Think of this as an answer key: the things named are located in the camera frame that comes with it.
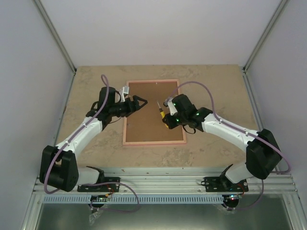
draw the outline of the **brown wooden board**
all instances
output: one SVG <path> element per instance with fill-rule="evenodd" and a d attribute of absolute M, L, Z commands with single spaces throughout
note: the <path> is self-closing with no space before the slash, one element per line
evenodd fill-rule
<path fill-rule="evenodd" d="M 163 102 L 179 85 L 178 80 L 135 80 L 128 81 L 127 85 L 129 95 L 144 98 L 148 104 L 125 118 L 123 145 L 172 145 L 187 142 L 181 127 L 170 130 L 165 126 L 157 104 L 158 101 L 164 112 L 169 113 Z"/>

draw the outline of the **wire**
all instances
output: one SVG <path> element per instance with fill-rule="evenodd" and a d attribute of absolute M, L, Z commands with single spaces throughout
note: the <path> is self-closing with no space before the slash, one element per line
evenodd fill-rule
<path fill-rule="evenodd" d="M 100 208 L 96 208 L 96 209 L 106 210 L 106 211 L 111 211 L 111 212 L 119 212 L 119 213 L 132 213 L 132 212 L 138 211 L 141 208 L 141 204 L 140 204 L 140 200 L 139 200 L 138 195 L 136 195 L 135 191 L 126 184 L 123 184 L 121 182 L 105 182 L 105 183 L 99 183 L 99 184 L 84 184 L 84 185 L 86 185 L 86 186 L 101 186 L 101 185 L 107 185 L 107 184 L 119 184 L 119 185 L 122 185 L 122 186 L 128 188 L 134 194 L 134 196 L 137 200 L 137 206 L 133 210 L 118 210 L 118 209 L 104 208 L 104 207 L 100 207 Z M 95 207 L 93 207 L 93 200 L 90 203 L 90 208 L 93 208 L 93 209 L 95 208 Z"/>
<path fill-rule="evenodd" d="M 115 122 L 119 121 L 120 119 L 121 119 L 121 117 L 119 119 L 117 119 L 116 121 L 110 122 L 109 124 L 115 123 Z"/>
<path fill-rule="evenodd" d="M 195 134 L 195 133 L 196 133 L 196 129 L 193 129 L 193 133 L 190 133 L 190 132 L 188 132 L 188 131 L 186 130 L 185 126 L 182 126 L 182 128 L 184 129 L 184 131 L 185 131 L 186 133 L 189 133 L 189 134 Z"/>
<path fill-rule="evenodd" d="M 245 193 L 245 190 L 244 190 L 244 188 L 243 188 L 243 186 L 242 186 L 242 185 L 238 184 L 238 186 L 239 186 L 240 188 L 242 188 L 243 193 L 241 194 L 241 196 L 243 196 L 243 195 L 244 195 L 244 193 Z"/>
<path fill-rule="evenodd" d="M 116 102 L 116 103 L 120 103 L 121 102 L 121 95 L 120 95 L 120 93 L 117 90 L 115 92 L 119 95 L 119 101 Z"/>
<path fill-rule="evenodd" d="M 225 204 L 225 202 L 223 202 L 223 206 L 224 206 L 225 208 L 227 208 L 228 210 L 248 210 L 248 209 L 250 209 L 251 207 L 254 207 L 257 203 L 259 203 L 259 202 L 261 201 L 261 199 L 262 199 L 262 197 L 263 197 L 263 193 L 264 193 L 264 182 L 263 182 L 263 180 L 261 180 L 261 184 L 262 184 L 261 193 L 260 193 L 258 199 L 257 199 L 254 203 L 252 203 L 251 205 L 246 206 L 246 207 L 228 207 L 228 206 Z"/>
<path fill-rule="evenodd" d="M 109 95 L 109 81 L 108 81 L 107 77 L 104 74 L 101 75 L 101 80 L 106 85 L 106 97 L 105 97 L 105 100 L 102 103 L 102 106 L 100 107 L 100 109 L 97 111 L 97 113 L 95 113 L 95 115 L 90 120 L 88 120 L 79 129 L 77 129 L 77 131 L 74 132 L 74 134 L 67 140 L 67 142 L 58 150 L 56 155 L 53 157 L 53 159 L 52 159 L 52 161 L 51 161 L 51 163 L 49 165 L 49 168 L 47 170 L 47 173 L 46 173 L 46 176 L 45 176 L 45 180 L 44 180 L 44 191 L 47 194 L 53 194 L 53 193 L 55 193 L 55 192 L 57 192 L 59 190 L 59 189 L 55 189 L 53 191 L 48 191 L 48 189 L 47 189 L 47 182 L 48 182 L 48 179 L 49 179 L 49 176 L 50 176 L 50 173 L 51 173 L 51 169 L 52 169 L 54 163 L 56 162 L 57 158 L 59 157 L 61 152 L 65 149 L 65 147 L 68 146 L 71 143 L 71 141 L 81 132 L 81 130 L 83 130 L 86 126 L 88 126 L 97 117 L 97 115 L 101 112 L 101 110 L 106 105 L 107 97 Z"/>
<path fill-rule="evenodd" d="M 253 138 L 255 138 L 255 139 L 261 141 L 262 143 L 266 144 L 266 145 L 269 146 L 271 149 L 273 149 L 274 151 L 276 151 L 276 152 L 286 161 L 286 163 L 287 163 L 287 165 L 288 165 L 288 169 L 287 169 L 286 171 L 273 171 L 273 172 L 271 172 L 271 173 L 282 173 L 282 174 L 285 174 L 285 173 L 289 173 L 289 172 L 291 171 L 291 164 L 290 164 L 290 161 L 289 161 L 289 160 L 285 157 L 285 155 L 284 155 L 278 148 L 276 148 L 274 145 L 272 145 L 271 143 L 267 142 L 266 140 L 264 140 L 264 139 L 262 139 L 262 138 L 260 138 L 260 137 L 258 137 L 258 136 L 256 136 L 256 135 L 254 135 L 254 134 L 251 134 L 251 133 L 249 133 L 249 132 L 247 132 L 247 131 L 245 131 L 245 130 L 242 130 L 242 129 L 240 129 L 240 128 L 237 128 L 237 127 L 235 127 L 235 126 L 233 126 L 233 125 L 231 125 L 231 124 L 229 124 L 229 123 L 223 121 L 220 117 L 218 117 L 218 115 L 216 114 L 216 111 L 215 111 L 214 100 L 213 100 L 212 94 L 211 94 L 210 90 L 208 89 L 208 87 L 205 86 L 204 84 L 202 84 L 202 83 L 200 83 L 200 82 L 198 82 L 198 81 L 193 81 L 193 80 L 187 81 L 187 82 L 185 82 L 185 83 L 182 83 L 182 84 L 180 84 L 177 88 L 174 89 L 174 91 L 172 92 L 172 94 L 167 98 L 166 103 L 167 103 L 169 100 L 171 100 L 171 97 L 172 97 L 175 93 L 177 93 L 177 91 L 178 91 L 178 89 L 179 89 L 180 87 L 182 87 L 183 85 L 186 85 L 186 84 L 190 84 L 190 83 L 194 83 L 194 84 L 201 85 L 202 87 L 204 87 L 204 88 L 206 89 L 207 93 L 208 93 L 209 96 L 210 96 L 211 105 L 212 105 L 212 112 L 213 112 L 213 115 L 214 115 L 214 117 L 216 118 L 216 120 L 218 120 L 220 123 L 222 123 L 222 124 L 224 124 L 224 125 L 226 125 L 226 126 L 232 128 L 232 129 L 234 129 L 234 130 L 236 130 L 236 131 L 239 131 L 240 133 L 244 133 L 244 134 L 246 134 L 246 135 L 248 135 L 248 136 L 251 136 L 251 137 L 253 137 Z"/>

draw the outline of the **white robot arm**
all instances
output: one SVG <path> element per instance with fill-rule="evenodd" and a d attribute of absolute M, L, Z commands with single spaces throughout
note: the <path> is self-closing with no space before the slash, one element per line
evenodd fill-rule
<path fill-rule="evenodd" d="M 116 93 L 118 94 L 117 102 L 115 102 Z M 124 86 L 119 92 L 109 87 L 106 104 L 99 112 L 107 94 L 107 87 L 101 89 L 99 101 L 93 103 L 81 125 L 61 143 L 44 148 L 39 174 L 40 182 L 44 183 L 47 179 L 48 185 L 66 192 L 71 191 L 76 185 L 104 182 L 102 170 L 94 167 L 78 168 L 76 159 L 88 143 L 110 124 L 112 117 L 128 117 L 147 104 L 145 99 L 136 95 L 132 97 L 133 101 L 130 98 L 125 99 L 128 93 L 128 86 Z M 61 163 L 55 163 L 48 174 L 51 162 L 54 161 L 59 150 L 61 152 L 56 161 Z"/>
<path fill-rule="evenodd" d="M 221 174 L 218 181 L 225 191 L 250 177 L 266 179 L 282 159 L 276 151 L 253 137 L 260 137 L 279 149 L 273 134 L 266 129 L 261 132 L 247 129 L 226 121 L 210 109 L 197 109 L 184 94 L 170 98 L 165 105 L 170 113 L 165 115 L 163 122 L 169 129 L 187 125 L 217 135 L 246 153 L 246 161 L 228 166 Z"/>

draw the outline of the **table surface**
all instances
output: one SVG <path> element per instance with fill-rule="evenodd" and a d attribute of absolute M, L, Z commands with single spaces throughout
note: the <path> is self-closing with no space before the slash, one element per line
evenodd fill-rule
<path fill-rule="evenodd" d="M 110 86 L 120 89 L 127 80 L 179 79 L 199 81 L 211 91 L 217 114 L 250 129 L 257 129 L 246 87 L 238 65 L 175 66 L 86 66 L 79 67 L 73 81 L 58 142 L 68 137 L 98 100 L 108 77 Z M 201 86 L 181 88 L 197 108 L 211 109 L 210 98 Z M 178 146 L 122 146 L 124 119 L 108 125 L 89 144 L 79 158 L 80 166 L 96 167 L 220 167 L 245 159 L 245 153 L 212 134 L 187 134 L 187 144 Z"/>

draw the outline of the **metal strip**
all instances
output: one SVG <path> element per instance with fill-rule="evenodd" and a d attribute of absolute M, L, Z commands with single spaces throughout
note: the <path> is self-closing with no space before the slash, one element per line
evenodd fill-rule
<path fill-rule="evenodd" d="M 252 61 L 254 60 L 255 56 L 257 55 L 257 53 L 261 49 L 264 41 L 267 39 L 268 35 L 272 31 L 272 29 L 275 26 L 275 24 L 276 24 L 277 20 L 279 19 L 280 15 L 282 14 L 284 9 L 286 8 L 288 2 L 289 2 L 289 0 L 281 0 L 280 1 L 276 11 L 274 12 L 273 16 L 271 17 L 267 27 L 265 28 L 263 34 L 261 35 L 259 41 L 257 42 L 255 48 L 253 49 L 253 52 L 249 56 L 245 66 L 244 66 L 245 73 L 247 72 L 247 70 L 250 67 L 250 65 L 251 65 Z"/>
<path fill-rule="evenodd" d="M 254 114 L 254 117 L 255 117 L 255 120 L 256 120 L 256 124 L 258 126 L 258 129 L 262 130 L 263 129 L 263 122 L 262 122 L 262 119 L 260 117 L 260 112 L 259 112 L 259 109 L 258 109 L 258 106 L 257 106 L 256 98 L 255 98 L 255 95 L 253 93 L 253 89 L 251 87 L 250 81 L 248 79 L 248 75 L 245 74 L 243 70 L 242 70 L 242 76 L 243 76 L 243 80 L 244 80 L 244 83 L 245 83 L 245 86 L 246 86 L 246 90 L 248 92 L 249 101 L 250 101 L 251 107 L 253 109 L 253 114 Z"/>
<path fill-rule="evenodd" d="M 30 203 L 27 208 L 22 230 L 33 230 L 36 229 L 38 217 L 43 203 L 43 195 L 31 195 Z"/>
<path fill-rule="evenodd" d="M 44 8 L 42 2 L 40 0 L 33 0 L 38 12 L 41 14 L 44 22 L 46 23 L 46 26 L 48 27 L 49 31 L 51 32 L 51 35 L 53 36 L 53 38 L 55 39 L 56 43 L 59 46 L 59 49 L 61 50 L 65 60 L 67 61 L 69 67 L 71 68 L 72 72 L 75 74 L 77 69 L 75 68 L 64 44 L 62 43 L 59 34 L 57 33 L 51 19 L 49 18 L 46 9 Z"/>
<path fill-rule="evenodd" d="M 104 168 L 106 176 L 116 176 L 121 178 L 121 182 L 132 187 L 138 195 L 212 195 L 207 193 L 201 181 L 205 176 L 219 176 L 223 168 Z M 265 181 L 266 194 L 294 194 L 295 186 L 290 175 L 270 175 Z M 261 191 L 261 180 L 257 178 L 248 179 L 249 191 L 247 194 L 259 194 Z M 44 186 L 37 179 L 34 186 L 34 194 L 44 194 Z M 77 187 L 69 194 L 79 195 Z M 131 192 L 124 186 L 120 186 L 119 194 L 126 195 Z M 213 195 L 223 195 L 233 193 L 214 193 Z"/>
<path fill-rule="evenodd" d="M 91 195 L 46 195 L 44 204 L 89 204 Z M 222 204 L 222 195 L 138 195 L 140 204 Z M 112 195 L 98 199 L 94 204 L 137 203 L 134 195 Z"/>
<path fill-rule="evenodd" d="M 306 230 L 307 221 L 297 195 L 283 195 L 283 200 L 294 230 Z"/>
<path fill-rule="evenodd" d="M 58 125 L 57 132 L 56 132 L 55 136 L 53 137 L 53 140 L 54 140 L 53 144 L 54 145 L 56 145 L 57 141 L 58 141 L 59 131 L 60 131 L 60 128 L 61 128 L 61 125 L 62 125 L 62 122 L 63 122 L 64 113 L 65 113 L 65 110 L 66 110 L 66 106 L 67 106 L 67 102 L 68 102 L 69 96 L 71 94 L 71 89 L 72 89 L 72 85 L 73 85 L 74 79 L 75 79 L 75 77 L 73 76 L 72 79 L 71 79 L 71 84 L 70 84 L 67 96 L 65 97 L 65 104 L 64 104 L 64 107 L 63 107 L 63 113 L 61 114 L 61 117 L 59 118 L 59 125 Z"/>

